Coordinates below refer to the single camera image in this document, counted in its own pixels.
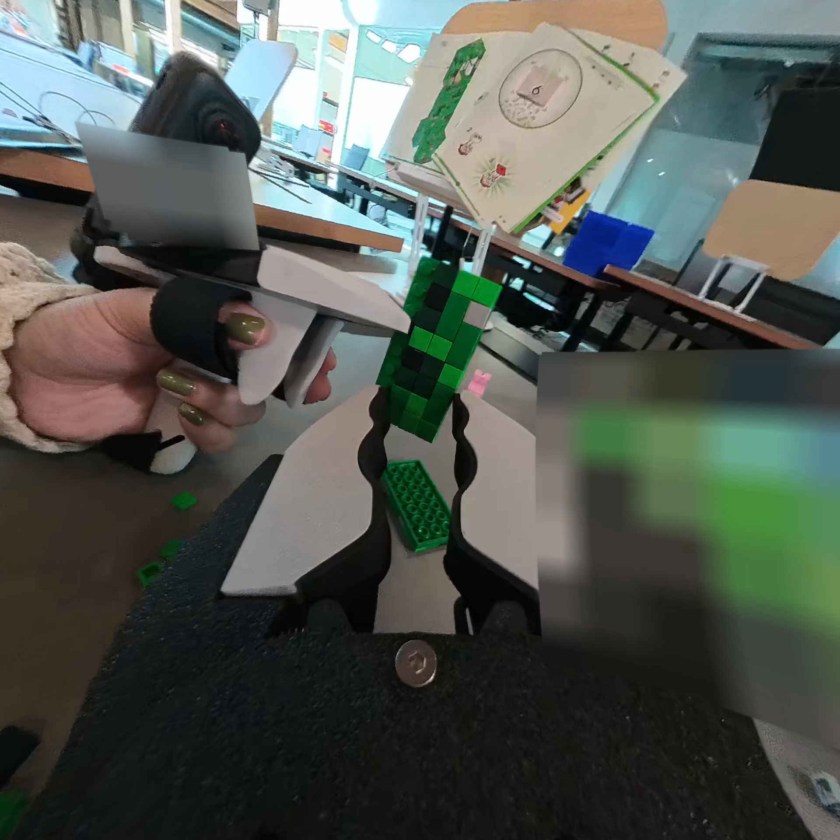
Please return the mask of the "wide green lego plate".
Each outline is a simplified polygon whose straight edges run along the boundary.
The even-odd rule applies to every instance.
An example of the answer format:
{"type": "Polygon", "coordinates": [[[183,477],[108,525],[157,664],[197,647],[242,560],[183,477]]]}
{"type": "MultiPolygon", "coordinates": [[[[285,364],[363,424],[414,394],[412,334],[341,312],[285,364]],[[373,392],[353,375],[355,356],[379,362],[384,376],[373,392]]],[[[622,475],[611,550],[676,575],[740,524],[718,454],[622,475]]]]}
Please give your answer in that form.
{"type": "Polygon", "coordinates": [[[415,553],[445,548],[451,511],[423,462],[389,461],[381,483],[405,546],[415,553]]]}

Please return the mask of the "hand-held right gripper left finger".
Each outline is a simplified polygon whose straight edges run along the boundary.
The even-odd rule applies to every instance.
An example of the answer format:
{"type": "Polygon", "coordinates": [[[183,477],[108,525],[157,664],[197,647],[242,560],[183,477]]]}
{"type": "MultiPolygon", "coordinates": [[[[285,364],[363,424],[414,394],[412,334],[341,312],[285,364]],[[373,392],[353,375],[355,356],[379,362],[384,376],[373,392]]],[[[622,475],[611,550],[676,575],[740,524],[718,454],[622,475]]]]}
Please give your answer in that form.
{"type": "Polygon", "coordinates": [[[220,588],[280,599],[281,619],[333,600],[372,632],[392,535],[382,488],[390,429],[384,388],[364,388],[311,425],[281,457],[220,588]]]}

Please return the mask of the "yellow printed booklet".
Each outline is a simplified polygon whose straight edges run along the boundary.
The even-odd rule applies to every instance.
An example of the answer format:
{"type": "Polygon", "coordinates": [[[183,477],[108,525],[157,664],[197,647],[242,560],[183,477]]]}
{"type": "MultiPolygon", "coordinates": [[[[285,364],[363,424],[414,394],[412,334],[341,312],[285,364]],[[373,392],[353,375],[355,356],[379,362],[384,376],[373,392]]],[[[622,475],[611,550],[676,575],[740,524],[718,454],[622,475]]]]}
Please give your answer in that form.
{"type": "Polygon", "coordinates": [[[542,209],[542,216],[551,231],[560,235],[580,212],[589,199],[591,193],[582,184],[570,184],[561,194],[542,209]]]}

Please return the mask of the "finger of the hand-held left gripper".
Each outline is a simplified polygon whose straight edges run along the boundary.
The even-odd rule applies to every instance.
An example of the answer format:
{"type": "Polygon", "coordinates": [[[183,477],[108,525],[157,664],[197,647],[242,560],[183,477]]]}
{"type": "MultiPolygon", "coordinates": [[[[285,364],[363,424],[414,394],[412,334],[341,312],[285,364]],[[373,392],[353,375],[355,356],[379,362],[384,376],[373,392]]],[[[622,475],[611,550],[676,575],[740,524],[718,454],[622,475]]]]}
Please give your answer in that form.
{"type": "Polygon", "coordinates": [[[266,248],[258,287],[345,322],[342,331],[375,337],[408,334],[407,263],[328,248],[266,248]]]}

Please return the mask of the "scattered loose green lego bricks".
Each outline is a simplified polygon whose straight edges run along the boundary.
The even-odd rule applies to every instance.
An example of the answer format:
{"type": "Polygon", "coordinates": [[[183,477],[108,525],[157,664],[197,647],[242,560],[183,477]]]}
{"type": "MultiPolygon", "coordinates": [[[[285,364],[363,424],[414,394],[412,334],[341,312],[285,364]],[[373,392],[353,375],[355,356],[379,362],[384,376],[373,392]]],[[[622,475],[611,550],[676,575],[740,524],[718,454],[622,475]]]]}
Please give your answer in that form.
{"type": "MultiPolygon", "coordinates": [[[[197,498],[190,491],[178,493],[171,499],[171,506],[180,512],[192,510],[196,504],[197,498]]],[[[184,544],[184,539],[168,539],[153,560],[147,561],[134,572],[134,577],[141,589],[147,589],[161,576],[166,566],[182,551],[184,544]]]]}

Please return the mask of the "clear acrylic book stand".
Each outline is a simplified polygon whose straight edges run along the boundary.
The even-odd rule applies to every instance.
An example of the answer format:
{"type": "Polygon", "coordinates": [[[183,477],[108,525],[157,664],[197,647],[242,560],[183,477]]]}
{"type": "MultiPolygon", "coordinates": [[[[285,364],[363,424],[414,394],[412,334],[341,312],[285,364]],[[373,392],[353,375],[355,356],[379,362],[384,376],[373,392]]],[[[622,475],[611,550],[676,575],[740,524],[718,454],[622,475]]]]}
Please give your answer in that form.
{"type": "MultiPolygon", "coordinates": [[[[471,215],[471,211],[468,210],[467,205],[461,200],[461,196],[456,189],[443,175],[420,165],[406,163],[404,161],[392,161],[391,166],[390,175],[392,179],[402,186],[409,187],[418,194],[413,215],[413,236],[408,260],[409,276],[414,277],[421,258],[421,247],[429,200],[433,198],[444,204],[444,215],[447,219],[451,219],[452,212],[456,209],[467,213],[470,217],[473,216],[471,215]]],[[[475,222],[475,224],[479,226],[479,235],[472,259],[472,268],[474,273],[477,272],[480,275],[487,257],[491,238],[496,231],[496,226],[494,224],[482,226],[478,222],[475,222]]],[[[436,240],[437,245],[444,243],[447,226],[448,221],[441,222],[436,240]]]]}

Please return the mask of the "wooden-edged desk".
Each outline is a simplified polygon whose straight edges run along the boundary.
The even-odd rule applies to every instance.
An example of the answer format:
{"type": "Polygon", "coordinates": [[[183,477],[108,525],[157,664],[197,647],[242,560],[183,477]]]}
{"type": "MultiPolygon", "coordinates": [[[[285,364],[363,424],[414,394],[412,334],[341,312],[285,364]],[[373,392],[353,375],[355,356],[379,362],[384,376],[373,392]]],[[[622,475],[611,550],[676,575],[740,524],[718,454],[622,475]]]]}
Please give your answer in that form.
{"type": "Polygon", "coordinates": [[[675,335],[669,345],[678,348],[683,340],[689,349],[816,350],[819,344],[768,323],[745,316],[714,301],[678,289],[655,278],[607,266],[602,278],[629,292],[623,315],[602,343],[601,351],[613,351],[625,338],[635,318],[654,324],[675,335]]]}
{"type": "MultiPolygon", "coordinates": [[[[3,186],[55,203],[82,206],[93,191],[84,160],[50,150],[2,148],[1,174],[3,186]]],[[[262,236],[336,249],[402,252],[402,236],[307,185],[281,184],[254,171],[248,178],[262,236]]]]}

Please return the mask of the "person's left forearm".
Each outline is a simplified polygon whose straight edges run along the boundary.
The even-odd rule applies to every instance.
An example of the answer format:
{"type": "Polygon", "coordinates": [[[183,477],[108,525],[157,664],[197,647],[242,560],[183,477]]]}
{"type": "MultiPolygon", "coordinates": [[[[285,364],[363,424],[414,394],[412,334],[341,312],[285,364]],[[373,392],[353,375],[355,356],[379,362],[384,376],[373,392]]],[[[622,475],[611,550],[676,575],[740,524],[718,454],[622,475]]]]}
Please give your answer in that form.
{"type": "Polygon", "coordinates": [[[94,287],[62,277],[46,260],[16,243],[1,244],[1,436],[48,455],[78,453],[89,444],[74,444],[37,435],[19,414],[9,389],[12,372],[6,352],[15,344],[15,330],[37,310],[56,302],[97,293],[94,287]]]}

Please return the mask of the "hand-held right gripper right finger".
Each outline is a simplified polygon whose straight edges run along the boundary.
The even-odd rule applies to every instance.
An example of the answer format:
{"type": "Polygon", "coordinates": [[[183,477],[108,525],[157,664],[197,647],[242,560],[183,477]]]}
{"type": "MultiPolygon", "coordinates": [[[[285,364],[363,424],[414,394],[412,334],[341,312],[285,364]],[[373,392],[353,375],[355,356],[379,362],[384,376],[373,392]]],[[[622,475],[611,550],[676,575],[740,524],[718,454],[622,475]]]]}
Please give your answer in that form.
{"type": "Polygon", "coordinates": [[[499,603],[519,604],[540,634],[536,439],[472,392],[451,406],[455,482],[445,572],[458,593],[458,633],[479,634],[499,603]]]}

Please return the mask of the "instruction sheet with creeper picture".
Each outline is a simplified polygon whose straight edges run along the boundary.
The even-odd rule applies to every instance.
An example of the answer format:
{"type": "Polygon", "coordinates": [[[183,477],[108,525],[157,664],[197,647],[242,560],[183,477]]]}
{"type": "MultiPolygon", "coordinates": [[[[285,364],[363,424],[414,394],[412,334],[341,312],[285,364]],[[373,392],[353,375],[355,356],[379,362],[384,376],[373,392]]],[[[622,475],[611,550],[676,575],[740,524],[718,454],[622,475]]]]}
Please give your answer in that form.
{"type": "Polygon", "coordinates": [[[391,174],[417,166],[440,175],[434,154],[463,120],[468,133],[459,152],[468,154],[483,141],[470,115],[487,94],[502,39],[497,33],[431,38],[383,147],[391,174]]]}

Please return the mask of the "open lego instruction booklet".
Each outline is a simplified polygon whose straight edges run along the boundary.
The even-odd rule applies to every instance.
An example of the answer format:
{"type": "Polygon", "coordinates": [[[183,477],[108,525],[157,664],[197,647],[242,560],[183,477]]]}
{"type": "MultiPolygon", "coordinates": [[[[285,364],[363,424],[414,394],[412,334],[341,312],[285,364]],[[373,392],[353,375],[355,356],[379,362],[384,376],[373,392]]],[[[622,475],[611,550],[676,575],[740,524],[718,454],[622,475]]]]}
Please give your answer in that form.
{"type": "Polygon", "coordinates": [[[432,161],[482,226],[517,234],[628,136],[646,131],[686,74],[656,49],[541,23],[485,54],[432,161]]]}

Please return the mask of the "blue plastic block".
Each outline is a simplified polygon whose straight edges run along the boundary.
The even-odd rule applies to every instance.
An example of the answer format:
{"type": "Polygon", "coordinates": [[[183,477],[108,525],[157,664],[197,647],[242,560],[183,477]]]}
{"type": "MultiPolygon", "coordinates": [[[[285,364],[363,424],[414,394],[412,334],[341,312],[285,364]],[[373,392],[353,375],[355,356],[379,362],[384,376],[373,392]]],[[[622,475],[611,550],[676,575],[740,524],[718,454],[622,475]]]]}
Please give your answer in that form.
{"type": "Polygon", "coordinates": [[[563,253],[563,265],[589,277],[607,266],[633,270],[655,236],[651,228],[589,212],[563,253]]]}

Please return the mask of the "person's left hand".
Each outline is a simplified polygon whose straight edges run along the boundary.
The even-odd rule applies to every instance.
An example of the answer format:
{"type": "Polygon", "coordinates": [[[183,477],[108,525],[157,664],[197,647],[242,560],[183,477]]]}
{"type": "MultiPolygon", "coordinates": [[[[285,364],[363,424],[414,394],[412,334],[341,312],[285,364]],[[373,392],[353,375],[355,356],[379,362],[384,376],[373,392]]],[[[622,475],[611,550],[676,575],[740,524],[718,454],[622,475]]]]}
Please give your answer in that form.
{"type": "Polygon", "coordinates": [[[98,292],[41,307],[4,352],[17,418],[50,443],[94,445],[142,433],[158,396],[175,402],[181,434],[217,455],[257,424],[266,403],[246,405],[237,387],[187,370],[151,329],[155,291],[98,292]]]}

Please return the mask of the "narrow green lego creeper body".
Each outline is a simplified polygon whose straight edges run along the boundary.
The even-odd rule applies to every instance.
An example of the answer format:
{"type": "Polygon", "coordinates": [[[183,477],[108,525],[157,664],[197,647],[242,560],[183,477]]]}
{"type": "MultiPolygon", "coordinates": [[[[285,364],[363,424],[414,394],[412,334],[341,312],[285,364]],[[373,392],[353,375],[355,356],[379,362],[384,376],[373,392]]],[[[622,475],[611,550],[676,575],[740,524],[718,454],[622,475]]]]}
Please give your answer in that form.
{"type": "Polygon", "coordinates": [[[457,265],[420,259],[403,305],[408,332],[394,334],[376,379],[392,425],[435,440],[501,290],[457,265]]]}

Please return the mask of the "black monitor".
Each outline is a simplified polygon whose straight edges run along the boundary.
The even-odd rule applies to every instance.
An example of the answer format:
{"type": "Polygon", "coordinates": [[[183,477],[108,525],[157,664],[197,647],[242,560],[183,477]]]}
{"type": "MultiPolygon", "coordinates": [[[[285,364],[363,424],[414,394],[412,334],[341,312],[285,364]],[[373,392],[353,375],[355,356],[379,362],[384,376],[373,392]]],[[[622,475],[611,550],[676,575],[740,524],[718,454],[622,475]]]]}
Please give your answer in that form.
{"type": "Polygon", "coordinates": [[[749,179],[838,193],[838,87],[781,93],[749,179]]]}

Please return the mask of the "white plastic bag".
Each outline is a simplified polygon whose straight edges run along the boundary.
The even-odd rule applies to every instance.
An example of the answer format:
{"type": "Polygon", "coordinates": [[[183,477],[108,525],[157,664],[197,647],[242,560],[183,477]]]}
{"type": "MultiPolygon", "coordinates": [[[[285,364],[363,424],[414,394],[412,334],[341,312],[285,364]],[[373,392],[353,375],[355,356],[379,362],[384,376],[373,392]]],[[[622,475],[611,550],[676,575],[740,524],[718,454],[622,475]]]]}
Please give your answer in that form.
{"type": "Polygon", "coordinates": [[[839,751],[752,720],[770,765],[813,838],[839,838],[839,751]]]}

